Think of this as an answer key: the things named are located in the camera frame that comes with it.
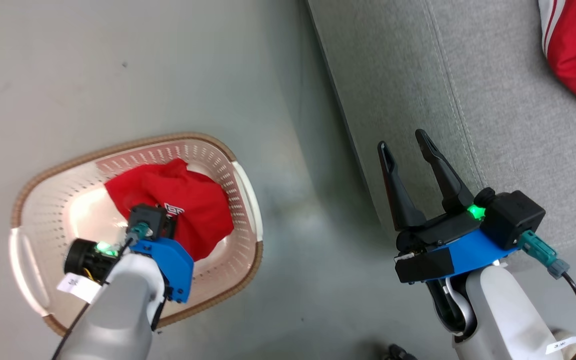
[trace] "gray floor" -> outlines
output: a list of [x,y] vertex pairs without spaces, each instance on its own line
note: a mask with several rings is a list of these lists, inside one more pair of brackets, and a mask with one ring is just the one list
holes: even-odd
[[[45,359],[58,342],[7,259],[23,184],[184,131],[221,139],[246,169],[263,263],[237,296],[164,328],[149,359],[372,359],[387,342],[456,358],[426,290],[396,280],[301,2],[18,0],[0,2],[0,359]],[[519,278],[547,321],[576,330],[565,284]]]

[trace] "white stripe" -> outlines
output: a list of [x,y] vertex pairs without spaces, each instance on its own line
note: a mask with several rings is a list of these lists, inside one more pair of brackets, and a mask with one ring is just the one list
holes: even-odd
[[553,13],[554,0],[539,0],[539,14],[541,15],[541,50],[544,55],[546,54],[546,30],[548,29],[548,22],[551,20]]
[[550,30],[548,34],[546,34],[546,47],[543,50],[543,53],[548,57],[548,47],[551,45],[551,38],[553,37],[553,32],[555,31],[555,27],[562,16],[562,12],[564,10],[564,5],[566,5],[566,0],[557,0],[557,7],[555,8],[555,15],[552,17],[552,22],[550,23]]

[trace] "gray couch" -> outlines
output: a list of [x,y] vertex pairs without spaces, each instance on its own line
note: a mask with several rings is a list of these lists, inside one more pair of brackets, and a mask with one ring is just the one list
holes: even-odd
[[393,239],[377,143],[387,141],[416,205],[438,215],[441,194],[414,138],[423,128],[474,194],[486,186],[525,192],[546,209],[544,239],[564,254],[576,247],[576,97],[542,53],[537,1],[309,5],[372,201]]

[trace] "sticker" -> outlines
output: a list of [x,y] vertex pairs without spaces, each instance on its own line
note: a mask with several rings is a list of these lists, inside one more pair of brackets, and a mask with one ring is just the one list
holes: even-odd
[[90,303],[101,289],[101,285],[90,280],[86,276],[77,275],[69,272],[64,276],[57,285],[57,290],[73,294],[86,303]]
[[415,255],[417,255],[417,254],[414,253],[414,252],[410,252],[410,253],[406,253],[406,254],[404,254],[404,255],[402,255],[402,256],[397,256],[397,257],[395,257],[395,264],[397,264],[397,262],[398,262],[399,260],[406,260],[406,259],[414,258]]
[[557,342],[553,342],[546,346],[546,355],[554,353],[555,351],[560,351],[567,346],[571,346],[576,344],[576,336],[569,337],[567,339],[563,339]]

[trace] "printed logo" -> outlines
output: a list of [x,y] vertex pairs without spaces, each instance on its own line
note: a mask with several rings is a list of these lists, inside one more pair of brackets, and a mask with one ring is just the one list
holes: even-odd
[[172,215],[179,215],[184,213],[184,210],[181,207],[170,205],[167,202],[164,203],[164,207],[166,208],[166,211]]

